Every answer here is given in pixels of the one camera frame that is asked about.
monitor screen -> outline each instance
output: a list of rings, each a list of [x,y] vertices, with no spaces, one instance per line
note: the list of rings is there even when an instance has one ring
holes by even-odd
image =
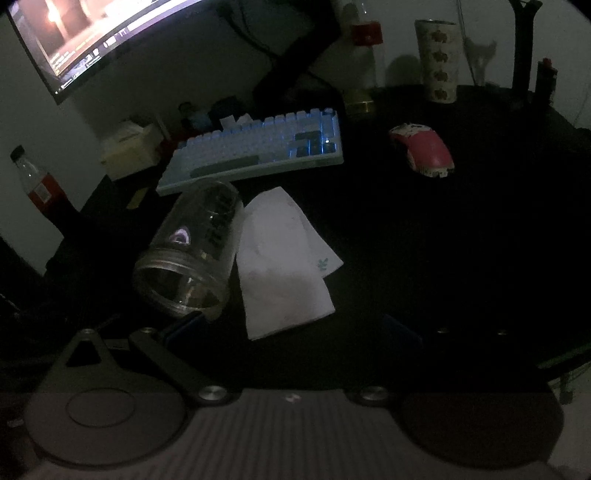
[[[59,101],[124,42],[201,1],[17,0],[9,13],[37,70]]]

spacebar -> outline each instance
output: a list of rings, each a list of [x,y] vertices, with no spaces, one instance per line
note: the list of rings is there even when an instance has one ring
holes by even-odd
[[[236,168],[252,167],[258,165],[258,155],[251,157],[234,158],[232,160],[221,161],[220,163],[214,163],[211,165],[204,165],[203,167],[197,167],[191,172],[191,178],[196,179],[205,175],[212,175],[214,173],[221,173],[228,170],[235,170]]]

cup rim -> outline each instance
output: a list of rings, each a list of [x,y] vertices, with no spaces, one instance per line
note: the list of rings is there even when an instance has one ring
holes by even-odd
[[[414,22],[433,25],[457,25],[457,23],[448,22],[447,20],[415,20]]]

ribbed gray surface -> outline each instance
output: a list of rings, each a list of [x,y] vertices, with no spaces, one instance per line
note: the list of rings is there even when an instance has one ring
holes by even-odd
[[[44,462],[25,479],[560,479],[542,463],[499,472],[450,465],[411,443],[385,410],[340,391],[293,394],[246,390],[233,404],[199,410],[178,441],[133,466],[77,471]]]

tissue box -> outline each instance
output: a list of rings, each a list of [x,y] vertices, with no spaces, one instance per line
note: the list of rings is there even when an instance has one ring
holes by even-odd
[[[162,140],[163,135],[155,125],[140,127],[126,122],[103,141],[100,163],[111,180],[121,179],[157,165],[160,155],[156,147]]]

